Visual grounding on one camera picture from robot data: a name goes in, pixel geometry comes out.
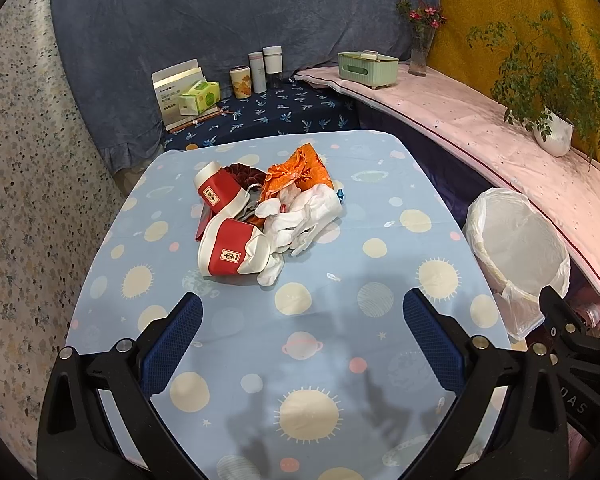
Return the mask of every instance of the white plastic bag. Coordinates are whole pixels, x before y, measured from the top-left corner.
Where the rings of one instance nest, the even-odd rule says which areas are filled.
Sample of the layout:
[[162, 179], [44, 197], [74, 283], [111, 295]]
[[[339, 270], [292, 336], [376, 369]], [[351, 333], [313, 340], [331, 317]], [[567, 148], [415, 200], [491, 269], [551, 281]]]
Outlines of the white plastic bag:
[[542, 288], [567, 294], [571, 267], [564, 242], [526, 196], [509, 189], [482, 193], [469, 206], [463, 231], [507, 332], [523, 339], [544, 321]]

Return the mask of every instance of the gray curtain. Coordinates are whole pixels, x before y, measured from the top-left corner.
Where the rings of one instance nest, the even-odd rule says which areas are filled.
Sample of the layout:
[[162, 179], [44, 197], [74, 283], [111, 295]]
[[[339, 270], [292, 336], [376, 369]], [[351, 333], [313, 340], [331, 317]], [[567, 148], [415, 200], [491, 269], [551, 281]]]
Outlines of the gray curtain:
[[69, 84], [110, 171], [156, 149], [162, 124], [151, 73], [197, 58], [230, 93], [228, 70], [281, 45], [285, 75], [338, 52], [408, 57], [396, 0], [51, 0]]

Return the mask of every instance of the box handle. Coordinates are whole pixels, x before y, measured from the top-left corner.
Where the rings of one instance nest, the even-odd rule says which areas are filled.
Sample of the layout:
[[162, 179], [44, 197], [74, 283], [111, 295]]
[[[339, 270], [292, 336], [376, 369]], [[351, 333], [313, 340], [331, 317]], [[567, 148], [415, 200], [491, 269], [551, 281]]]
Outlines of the box handle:
[[369, 74], [369, 70], [367, 70], [366, 68], [361, 68], [359, 66], [347, 65], [346, 66], [346, 70], [348, 72], [354, 72], [356, 74], [362, 74], [362, 75], [368, 75]]

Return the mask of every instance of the metal screw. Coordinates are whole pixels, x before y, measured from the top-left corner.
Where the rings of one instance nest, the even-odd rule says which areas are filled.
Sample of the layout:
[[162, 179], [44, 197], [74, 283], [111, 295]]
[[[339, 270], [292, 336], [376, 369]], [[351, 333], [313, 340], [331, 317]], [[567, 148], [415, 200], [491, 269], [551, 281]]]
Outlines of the metal screw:
[[129, 352], [134, 342], [131, 339], [121, 339], [116, 343], [116, 350], [120, 353]]
[[58, 355], [60, 356], [61, 359], [68, 359], [69, 357], [71, 357], [71, 355], [74, 353], [74, 349], [71, 348], [70, 346], [65, 346], [63, 349], [61, 349], [61, 351], [58, 353]]
[[546, 354], [546, 346], [544, 346], [542, 343], [534, 343], [534, 345], [531, 348], [533, 348], [534, 352], [538, 355]]
[[471, 342], [474, 344], [474, 346], [477, 349], [480, 349], [480, 350], [484, 350], [485, 348], [487, 348], [489, 346], [489, 340], [481, 335], [477, 335], [476, 337], [471, 339]]

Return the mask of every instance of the crumpled orange packaging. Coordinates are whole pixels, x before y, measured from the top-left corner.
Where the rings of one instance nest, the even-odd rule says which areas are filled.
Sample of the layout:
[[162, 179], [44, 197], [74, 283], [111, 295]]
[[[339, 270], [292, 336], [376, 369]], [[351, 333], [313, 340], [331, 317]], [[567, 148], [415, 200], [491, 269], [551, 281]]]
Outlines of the crumpled orange packaging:
[[260, 201], [264, 202], [276, 196], [292, 183], [296, 183], [302, 191], [311, 189], [316, 184], [326, 184], [333, 189], [333, 182], [329, 178], [327, 168], [310, 144], [300, 146], [283, 164], [274, 164], [269, 168], [264, 179]]

